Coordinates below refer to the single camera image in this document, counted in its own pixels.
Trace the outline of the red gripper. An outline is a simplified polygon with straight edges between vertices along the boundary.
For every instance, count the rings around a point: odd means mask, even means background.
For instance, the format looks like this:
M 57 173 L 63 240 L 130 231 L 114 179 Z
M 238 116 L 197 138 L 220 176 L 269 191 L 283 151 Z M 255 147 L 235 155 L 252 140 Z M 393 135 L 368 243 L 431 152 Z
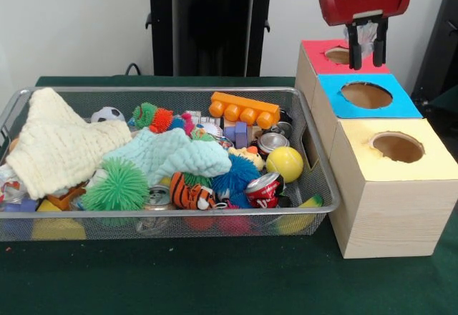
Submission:
M 361 45 L 358 39 L 359 19 L 380 16 L 374 40 L 373 64 L 381 67 L 386 63 L 386 35 L 388 17 L 403 14 L 410 0 L 318 0 L 323 19 L 329 26 L 348 24 L 349 66 L 360 70 L 362 66 Z

